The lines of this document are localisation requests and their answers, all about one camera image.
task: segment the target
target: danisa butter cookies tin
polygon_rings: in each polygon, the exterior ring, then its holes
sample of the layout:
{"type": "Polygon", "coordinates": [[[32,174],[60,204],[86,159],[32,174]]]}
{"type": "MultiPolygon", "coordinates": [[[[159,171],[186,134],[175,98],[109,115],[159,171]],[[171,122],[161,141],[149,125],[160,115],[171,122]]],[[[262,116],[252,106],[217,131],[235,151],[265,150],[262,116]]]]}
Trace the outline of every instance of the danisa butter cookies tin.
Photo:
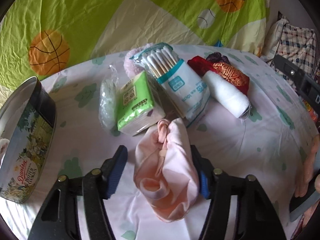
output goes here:
{"type": "Polygon", "coordinates": [[[0,165],[0,196],[24,202],[47,158],[56,120],[54,101],[36,77],[26,80],[0,110],[0,137],[9,139],[0,165]]]}

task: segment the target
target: green tissue package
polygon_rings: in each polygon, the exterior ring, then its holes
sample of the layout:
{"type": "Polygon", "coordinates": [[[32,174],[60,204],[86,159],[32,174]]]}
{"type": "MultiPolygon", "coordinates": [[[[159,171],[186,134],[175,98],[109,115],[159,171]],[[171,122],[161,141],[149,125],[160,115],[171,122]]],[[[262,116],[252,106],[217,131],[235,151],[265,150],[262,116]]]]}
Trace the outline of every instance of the green tissue package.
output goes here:
{"type": "Polygon", "coordinates": [[[165,117],[156,88],[145,71],[120,89],[118,98],[118,130],[136,135],[165,117]]]}

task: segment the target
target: drawstring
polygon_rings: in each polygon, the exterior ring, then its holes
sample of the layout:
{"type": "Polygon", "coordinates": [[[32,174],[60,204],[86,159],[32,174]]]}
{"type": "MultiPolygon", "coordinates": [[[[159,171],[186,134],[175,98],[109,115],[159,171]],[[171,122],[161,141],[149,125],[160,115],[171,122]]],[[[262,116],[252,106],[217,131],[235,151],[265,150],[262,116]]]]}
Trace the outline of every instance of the drawstring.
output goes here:
{"type": "Polygon", "coordinates": [[[164,164],[164,158],[167,153],[167,135],[168,135],[169,122],[166,119],[162,119],[158,122],[158,142],[162,144],[162,149],[159,151],[159,162],[156,171],[156,177],[161,174],[164,164]]]}

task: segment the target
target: pink fabric pouch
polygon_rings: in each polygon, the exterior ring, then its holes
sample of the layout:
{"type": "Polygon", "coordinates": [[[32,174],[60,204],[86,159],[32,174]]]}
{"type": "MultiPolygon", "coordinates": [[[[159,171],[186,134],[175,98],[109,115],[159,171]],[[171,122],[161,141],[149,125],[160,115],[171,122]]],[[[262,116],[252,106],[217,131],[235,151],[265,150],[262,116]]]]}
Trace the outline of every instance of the pink fabric pouch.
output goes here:
{"type": "Polygon", "coordinates": [[[199,179],[182,119],[162,119],[136,147],[133,180],[164,222],[182,219],[195,202],[199,179]]]}

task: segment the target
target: oval label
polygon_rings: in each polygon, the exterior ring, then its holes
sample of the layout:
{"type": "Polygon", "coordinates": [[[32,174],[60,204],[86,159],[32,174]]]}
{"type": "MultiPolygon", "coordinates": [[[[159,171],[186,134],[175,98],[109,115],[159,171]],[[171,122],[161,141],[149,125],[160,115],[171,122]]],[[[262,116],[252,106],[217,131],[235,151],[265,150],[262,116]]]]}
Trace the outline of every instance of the oval label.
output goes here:
{"type": "Polygon", "coordinates": [[[16,161],[14,166],[13,178],[21,186],[31,186],[38,178],[38,167],[29,158],[16,161]]]}

